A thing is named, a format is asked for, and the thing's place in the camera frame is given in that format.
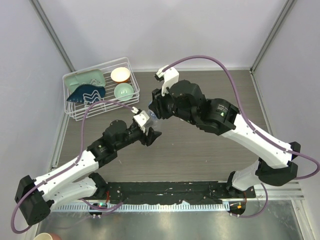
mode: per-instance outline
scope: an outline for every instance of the white cup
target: white cup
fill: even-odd
[[[40,233],[33,240],[61,240],[61,238],[54,233]]]

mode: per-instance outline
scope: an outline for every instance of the white bowl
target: white bowl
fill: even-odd
[[[111,72],[111,79],[118,84],[125,83],[130,79],[130,70],[126,67],[118,67]]]

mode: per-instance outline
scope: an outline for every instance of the cup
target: cup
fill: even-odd
[[[54,233],[40,233],[33,240],[61,240],[61,238]]]
[[[126,67],[117,67],[111,72],[111,79],[117,84],[123,84],[130,79],[130,70]]]

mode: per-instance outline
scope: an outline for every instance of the white connector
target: white connector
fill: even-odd
[[[133,106],[131,112],[133,112],[134,114],[137,114],[139,112],[139,109]]]
[[[179,81],[179,72],[174,68],[170,67],[167,71],[162,72],[164,68],[166,68],[168,65],[160,68],[157,72],[156,75],[159,78],[163,77],[163,84],[162,84],[162,90],[161,90],[161,95],[164,96],[168,93],[167,88],[171,88],[173,84],[177,83]]]
[[[139,114],[133,116],[136,123],[139,125],[140,129],[145,133],[146,132],[146,123],[150,119],[149,115],[145,110],[141,111]]]

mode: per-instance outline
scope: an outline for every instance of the black mounting base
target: black mounting base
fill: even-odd
[[[244,198],[244,192],[231,196],[227,183],[218,181],[109,182],[107,189],[111,204],[125,201],[132,205],[172,205],[185,201],[191,205],[208,205],[221,204],[222,199]],[[256,197],[253,187],[245,193],[246,198]]]

